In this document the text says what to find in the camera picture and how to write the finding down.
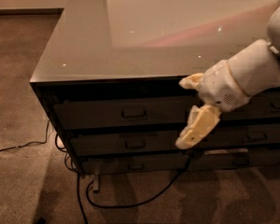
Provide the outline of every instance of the glossy table surface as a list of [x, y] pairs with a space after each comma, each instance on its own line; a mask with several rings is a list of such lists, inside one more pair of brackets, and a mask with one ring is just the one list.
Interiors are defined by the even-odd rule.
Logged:
[[31, 82], [187, 76], [259, 38], [278, 0], [69, 0]]

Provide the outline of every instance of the black drawer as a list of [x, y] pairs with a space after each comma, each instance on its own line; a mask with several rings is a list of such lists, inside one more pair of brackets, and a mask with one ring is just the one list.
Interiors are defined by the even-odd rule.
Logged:
[[66, 130], [184, 123], [198, 99], [166, 97], [116, 101], [69, 102], [54, 106]]
[[189, 170], [233, 169], [278, 163], [280, 163], [280, 146], [270, 145], [205, 151], [199, 159], [191, 161]]
[[280, 124], [217, 127], [199, 147], [232, 147], [280, 143]]
[[222, 120], [265, 118], [280, 118], [280, 91], [260, 93], [249, 104], [221, 116]]
[[178, 131], [114, 133], [73, 138], [71, 145], [78, 156], [136, 153], [176, 149]]
[[166, 154], [114, 159], [89, 159], [82, 163], [87, 175], [110, 175], [130, 172], [174, 170], [185, 167], [187, 155]]

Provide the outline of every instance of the concrete floor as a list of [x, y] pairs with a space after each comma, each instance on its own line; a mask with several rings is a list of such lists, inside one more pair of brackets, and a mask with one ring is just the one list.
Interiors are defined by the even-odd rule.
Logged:
[[[0, 148], [44, 140], [47, 117], [29, 79], [57, 15], [0, 16]], [[76, 174], [49, 141], [0, 154], [0, 223], [83, 223], [77, 204]], [[101, 204], [129, 204], [159, 192], [175, 172], [104, 175]], [[160, 198], [120, 210], [91, 207], [90, 181], [81, 181], [89, 223], [280, 223], [280, 165], [229, 171], [188, 172]]]

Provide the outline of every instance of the baseboard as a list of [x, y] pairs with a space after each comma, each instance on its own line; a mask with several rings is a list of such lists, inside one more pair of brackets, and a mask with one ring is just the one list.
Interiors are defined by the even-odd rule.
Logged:
[[0, 15], [48, 15], [62, 14], [63, 8], [15, 8], [0, 9]]

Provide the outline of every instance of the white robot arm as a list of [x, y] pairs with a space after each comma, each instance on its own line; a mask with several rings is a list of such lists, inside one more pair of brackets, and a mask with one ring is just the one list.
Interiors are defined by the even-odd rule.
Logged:
[[180, 81], [184, 89], [195, 89], [205, 102], [194, 106], [188, 126], [176, 140], [182, 149], [198, 144], [219, 123], [221, 112], [247, 104], [255, 94], [280, 87], [280, 8], [268, 23], [268, 41], [258, 40], [227, 61]]

